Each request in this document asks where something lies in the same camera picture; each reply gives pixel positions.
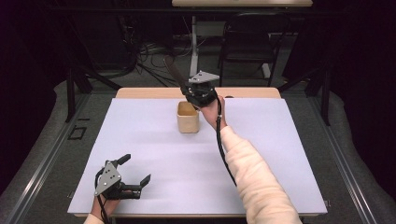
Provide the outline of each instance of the arm sleeve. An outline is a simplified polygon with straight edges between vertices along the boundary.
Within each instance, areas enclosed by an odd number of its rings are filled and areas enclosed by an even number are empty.
[[[220,133],[225,159],[247,210],[247,223],[301,223],[289,196],[256,148],[230,126]]]
[[[87,219],[85,219],[84,224],[104,224],[104,222],[93,214],[89,213]]]

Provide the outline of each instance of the small box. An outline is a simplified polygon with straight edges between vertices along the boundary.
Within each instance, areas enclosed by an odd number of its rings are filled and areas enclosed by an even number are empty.
[[[178,103],[177,126],[181,133],[198,133],[199,114],[191,103],[187,101]]]

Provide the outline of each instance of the hand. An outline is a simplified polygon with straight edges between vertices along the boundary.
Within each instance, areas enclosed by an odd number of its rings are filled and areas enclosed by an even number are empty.
[[[107,217],[110,217],[111,214],[113,214],[114,210],[119,205],[120,200],[107,200],[106,201],[105,197],[103,197],[102,195],[100,195],[100,197],[101,197],[102,203],[105,204],[105,211],[106,211]],[[102,208],[100,207],[99,201],[98,201],[97,197],[94,197],[91,214],[93,214],[94,216],[96,216],[97,218],[102,220],[101,212],[102,212]]]
[[[220,121],[220,129],[223,129],[227,126],[227,122],[225,120],[225,101],[222,96],[219,96],[219,100],[221,103],[221,121]],[[217,119],[218,119],[218,100],[214,100],[210,105],[204,106],[200,108],[202,114],[206,121],[216,130],[217,127]]]

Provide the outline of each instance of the white paper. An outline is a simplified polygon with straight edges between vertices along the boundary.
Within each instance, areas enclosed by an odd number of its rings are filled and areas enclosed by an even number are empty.
[[[133,215],[244,215],[219,154],[216,133],[200,114],[198,133],[177,129],[180,99],[113,99],[68,213],[88,214],[93,181],[105,161],[125,154],[122,182],[151,181],[140,200],[122,200],[114,212]],[[266,159],[299,214],[327,213],[317,182],[283,99],[227,98],[226,119]]]

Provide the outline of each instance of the human arm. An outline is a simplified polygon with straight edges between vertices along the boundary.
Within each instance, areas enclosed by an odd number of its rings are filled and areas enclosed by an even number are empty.
[[[105,202],[105,211],[107,216],[109,217],[114,210],[117,208],[119,205],[120,200],[107,200]],[[101,216],[102,208],[99,204],[99,201],[97,197],[94,197],[93,203],[92,203],[92,210],[88,214],[87,219],[85,219],[84,224],[104,224],[104,221],[102,220]]]
[[[242,202],[247,210],[247,223],[301,223],[289,196],[280,186],[270,167],[256,148],[237,135],[224,116],[222,104],[220,123],[221,143],[227,153],[225,159],[235,179]],[[217,101],[200,108],[206,121],[216,130],[218,117]]]

